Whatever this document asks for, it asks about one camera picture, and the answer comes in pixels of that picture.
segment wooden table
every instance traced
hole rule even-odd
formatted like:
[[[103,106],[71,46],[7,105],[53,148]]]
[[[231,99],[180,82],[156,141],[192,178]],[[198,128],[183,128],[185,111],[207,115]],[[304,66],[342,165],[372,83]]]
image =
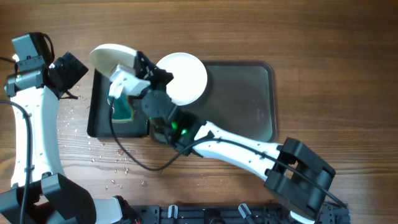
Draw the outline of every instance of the wooden table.
[[[94,71],[88,54],[100,44],[118,43],[145,52],[153,62],[172,52],[189,52],[202,60],[268,62],[275,71],[277,141],[297,138],[336,169],[331,192],[349,204],[353,223],[398,222],[397,4],[307,0],[58,4],[1,0],[0,4],[1,56],[14,54],[13,37],[40,31],[52,38],[56,57],[70,51],[90,69],[72,89],[79,100],[60,101],[57,127],[68,178],[93,197],[122,195],[131,205],[236,205],[272,199],[260,179],[225,162],[189,156],[163,173],[146,172],[129,159],[116,163],[124,157],[116,154],[114,141],[88,138]],[[3,86],[12,65],[0,62],[0,66]],[[7,98],[3,91],[0,98]],[[2,106],[0,192],[9,190],[15,164],[12,117],[11,108]],[[123,139],[123,144],[149,166],[159,166],[175,154],[149,138]],[[122,167],[130,168],[128,175]]]

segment green led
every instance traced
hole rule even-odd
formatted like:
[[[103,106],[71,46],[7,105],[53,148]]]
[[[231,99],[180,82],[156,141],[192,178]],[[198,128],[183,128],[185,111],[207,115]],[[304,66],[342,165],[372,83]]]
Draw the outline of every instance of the green led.
[[[173,129],[174,130],[176,130],[177,128],[178,128],[178,124],[177,124],[177,122],[172,122],[172,127],[173,127]]]

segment water droplet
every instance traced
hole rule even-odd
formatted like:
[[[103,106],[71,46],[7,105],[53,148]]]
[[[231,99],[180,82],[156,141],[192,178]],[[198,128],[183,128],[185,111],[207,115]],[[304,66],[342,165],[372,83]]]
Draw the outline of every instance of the water droplet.
[[[117,150],[117,153],[118,153],[118,155],[119,155],[119,156],[123,156],[123,154],[124,154],[124,151],[123,151],[123,150],[121,150],[121,149],[118,149],[118,150]]]

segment white plate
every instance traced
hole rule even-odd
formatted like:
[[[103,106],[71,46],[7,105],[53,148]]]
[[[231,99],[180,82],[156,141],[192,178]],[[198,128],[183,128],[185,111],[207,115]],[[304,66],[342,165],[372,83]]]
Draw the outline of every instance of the white plate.
[[[137,51],[119,44],[103,44],[90,53],[90,60],[97,71],[110,78],[118,64],[134,67]]]
[[[173,73],[174,79],[167,84],[167,94],[176,105],[193,103],[205,91],[206,68],[195,56],[182,52],[169,54],[157,66]]]

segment black tray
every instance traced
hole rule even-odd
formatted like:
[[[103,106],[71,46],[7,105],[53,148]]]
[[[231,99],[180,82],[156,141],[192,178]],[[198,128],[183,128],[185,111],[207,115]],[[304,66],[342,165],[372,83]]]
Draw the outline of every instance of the black tray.
[[[208,83],[202,96],[183,106],[220,128],[244,137],[269,142],[276,137],[273,72],[262,61],[202,61],[208,74]],[[95,71],[93,96],[87,133],[92,137],[111,137],[108,125],[107,94],[110,82]],[[164,137],[149,130],[143,115],[141,101],[131,102],[135,109],[132,122],[114,123],[121,138],[139,138],[150,133],[157,142]]]

